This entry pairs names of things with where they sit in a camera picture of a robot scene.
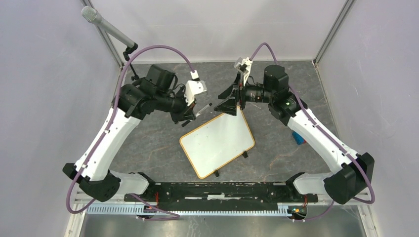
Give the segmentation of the yellow framed whiteboard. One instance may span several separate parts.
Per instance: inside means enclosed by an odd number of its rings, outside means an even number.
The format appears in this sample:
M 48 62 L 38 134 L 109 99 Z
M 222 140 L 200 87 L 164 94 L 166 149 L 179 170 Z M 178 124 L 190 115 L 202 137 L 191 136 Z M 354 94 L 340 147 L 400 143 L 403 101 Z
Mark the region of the yellow framed whiteboard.
M 193 170 L 205 179 L 255 146 L 242 110 L 218 115 L 179 139 Z

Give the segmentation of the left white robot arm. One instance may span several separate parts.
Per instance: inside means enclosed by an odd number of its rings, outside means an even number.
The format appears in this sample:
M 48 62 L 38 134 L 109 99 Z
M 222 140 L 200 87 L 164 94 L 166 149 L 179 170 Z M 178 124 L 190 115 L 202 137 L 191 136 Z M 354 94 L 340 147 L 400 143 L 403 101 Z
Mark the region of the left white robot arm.
M 143 201 L 155 196 L 155 187 L 140 173 L 120 173 L 110 165 L 128 135 L 154 111 L 169 113 L 178 124 L 195 120 L 195 95 L 205 92 L 206 86 L 198 72 L 178 88 L 175 72 L 153 64 L 145 77 L 121 87 L 108 116 L 85 154 L 75 163 L 67 163 L 63 172 L 76 179 L 79 188 L 94 200 L 105 202 L 116 194 L 135 193 Z

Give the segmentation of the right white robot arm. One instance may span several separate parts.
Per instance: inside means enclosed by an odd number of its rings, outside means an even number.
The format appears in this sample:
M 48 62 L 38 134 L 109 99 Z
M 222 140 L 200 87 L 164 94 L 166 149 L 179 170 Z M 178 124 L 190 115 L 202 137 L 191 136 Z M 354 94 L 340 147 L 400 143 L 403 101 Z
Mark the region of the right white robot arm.
M 372 188 L 375 165 L 369 153 L 360 154 L 345 145 L 330 132 L 289 85 L 289 76 L 280 65 L 264 69 L 263 83 L 248 83 L 251 66 L 236 67 L 234 82 L 218 98 L 221 103 L 215 111 L 236 116 L 246 103 L 266 103 L 271 115 L 299 135 L 324 160 L 328 173 L 301 173 L 290 179 L 286 197 L 299 201 L 307 194 L 328 195 L 334 202 L 346 204 L 356 200 L 373 204 L 376 200 Z

